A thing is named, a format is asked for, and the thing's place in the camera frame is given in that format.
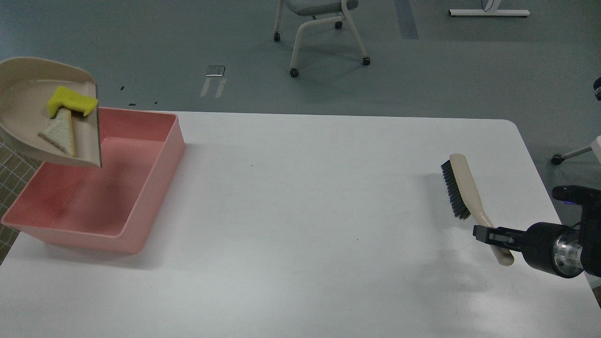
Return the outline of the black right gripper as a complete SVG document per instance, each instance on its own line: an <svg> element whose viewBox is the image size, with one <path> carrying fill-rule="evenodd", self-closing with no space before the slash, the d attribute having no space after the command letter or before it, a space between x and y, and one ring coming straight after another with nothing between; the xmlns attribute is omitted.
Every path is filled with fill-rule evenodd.
<svg viewBox="0 0 601 338"><path fill-rule="evenodd" d="M539 271L568 279L584 271L579 231L566 225L536 223L526 231L474 225L473 236L480 242L521 252L524 261Z"/></svg>

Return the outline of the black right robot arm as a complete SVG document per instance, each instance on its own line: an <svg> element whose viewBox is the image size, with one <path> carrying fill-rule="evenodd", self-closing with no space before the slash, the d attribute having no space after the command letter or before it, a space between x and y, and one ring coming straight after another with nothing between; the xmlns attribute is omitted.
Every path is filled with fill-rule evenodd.
<svg viewBox="0 0 601 338"><path fill-rule="evenodd" d="M581 207L577 228L539 222L526 231L474 225L476 240L494 248L522 253L539 271L574 278L583 271L601 276L601 192L594 188L562 185L552 190L555 200Z"/></svg>

